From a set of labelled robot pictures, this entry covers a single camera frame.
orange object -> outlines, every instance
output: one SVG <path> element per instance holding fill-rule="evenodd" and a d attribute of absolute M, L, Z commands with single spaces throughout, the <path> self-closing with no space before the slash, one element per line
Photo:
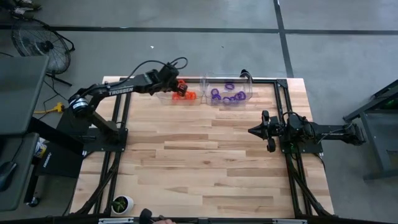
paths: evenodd
<path fill-rule="evenodd" d="M 173 100 L 195 100 L 197 98 L 197 93 L 194 91 L 187 91 L 185 97 L 180 96 L 178 93 L 173 93 Z"/>
<path fill-rule="evenodd" d="M 178 80 L 178 86 L 180 85 L 186 85 L 184 80 Z M 173 93 L 172 99 L 173 100 L 195 100 L 197 98 L 197 93 L 194 91 L 187 91 L 185 93 L 185 96 L 182 97 L 178 93 Z"/>

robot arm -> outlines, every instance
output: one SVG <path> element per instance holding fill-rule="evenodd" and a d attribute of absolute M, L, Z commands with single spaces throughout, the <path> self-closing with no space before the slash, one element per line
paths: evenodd
<path fill-rule="evenodd" d="M 147 73 L 127 78 L 120 82 L 92 85 L 89 88 L 78 90 L 70 99 L 69 105 L 76 118 L 86 119 L 94 124 L 105 136 L 108 142 L 119 141 L 119 131 L 116 123 L 104 120 L 95 110 L 101 100 L 109 96 L 125 93 L 149 93 L 153 95 L 159 91 L 175 91 L 184 96 L 187 86 L 178 83 L 178 69 L 173 64 L 167 63 L 158 72 L 151 70 Z"/>
<path fill-rule="evenodd" d="M 270 117 L 268 111 L 262 112 L 262 123 L 249 129 L 263 140 L 268 140 L 267 149 L 276 149 L 273 136 L 280 137 L 282 143 L 317 145 L 322 140 L 340 140 L 355 146 L 362 145 L 365 140 L 362 130 L 354 123 L 345 125 L 319 125 L 309 122 L 305 117 L 294 112 L 288 112 L 287 122 L 278 121 L 276 116 Z"/>

wooden table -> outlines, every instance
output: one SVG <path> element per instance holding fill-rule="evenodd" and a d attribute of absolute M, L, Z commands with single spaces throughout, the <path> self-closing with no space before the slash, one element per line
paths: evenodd
<path fill-rule="evenodd" d="M 119 78 L 104 77 L 104 81 Z M 293 111 L 311 120 L 303 79 L 291 78 L 288 84 Z M 148 208 L 165 217 L 294 217 L 284 156 L 278 148 L 269 153 L 267 141 L 248 133 L 248 128 L 261 122 L 262 110 L 277 115 L 272 85 L 253 85 L 253 97 L 246 107 L 235 110 L 203 103 L 164 106 L 148 94 L 134 93 L 131 100 L 128 147 L 115 191 L 115 196 L 128 195 L 134 200 L 130 216 L 138 217 Z M 106 98 L 96 111 L 110 120 L 114 101 L 115 97 Z M 71 212 L 97 187 L 103 156 L 95 152 L 84 160 Z M 320 160 L 304 154 L 303 163 L 308 187 L 333 213 Z M 298 195 L 304 211 L 300 190 Z"/>

gray concrete floor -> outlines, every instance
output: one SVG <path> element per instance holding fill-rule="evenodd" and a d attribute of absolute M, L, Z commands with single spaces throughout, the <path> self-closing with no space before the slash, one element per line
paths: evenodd
<path fill-rule="evenodd" d="M 272 0 L 41 0 L 37 18 L 51 25 L 115 27 L 277 28 Z M 398 29 L 398 2 L 393 0 L 280 0 L 288 29 Z M 60 76 L 74 84 L 56 89 L 69 97 L 105 75 L 128 75 L 140 62 L 185 56 L 184 75 L 213 71 L 236 73 L 246 68 L 255 77 L 286 77 L 279 35 L 62 32 L 74 41 L 72 64 Z M 7 30 L 0 32 L 0 51 L 18 55 Z M 304 78 L 313 118 L 318 123 L 343 124 L 342 117 L 361 106 L 398 75 L 398 39 L 388 35 L 288 35 L 295 77 Z M 141 71 L 153 68 L 148 65 Z M 53 95 L 44 86 L 37 104 Z M 56 98 L 48 105 L 62 101 Z M 44 121 L 56 126 L 59 114 Z M 364 182 L 377 170 L 368 144 L 361 147 L 325 141 L 326 176 L 335 213 L 341 217 L 396 222 L 398 179 Z M 63 213 L 74 179 L 44 177 L 37 188 L 42 202 L 23 204 L 0 220 Z M 62 197 L 55 200 L 55 195 Z"/>

white plant pot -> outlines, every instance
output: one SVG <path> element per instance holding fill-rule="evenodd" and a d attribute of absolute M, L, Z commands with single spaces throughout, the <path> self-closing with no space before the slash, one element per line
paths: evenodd
<path fill-rule="evenodd" d="M 117 215 L 124 215 L 124 214 L 130 213 L 134 206 L 134 201 L 132 200 L 132 198 L 129 196 L 125 196 L 125 195 L 119 195 L 119 196 L 116 196 L 113 200 L 117 199 L 118 197 L 124 197 L 125 199 L 127 199 L 127 208 L 125 209 L 125 211 L 119 213 L 119 212 L 115 212 L 115 210 L 113 210 L 113 206 L 111 206 L 112 212 Z"/>

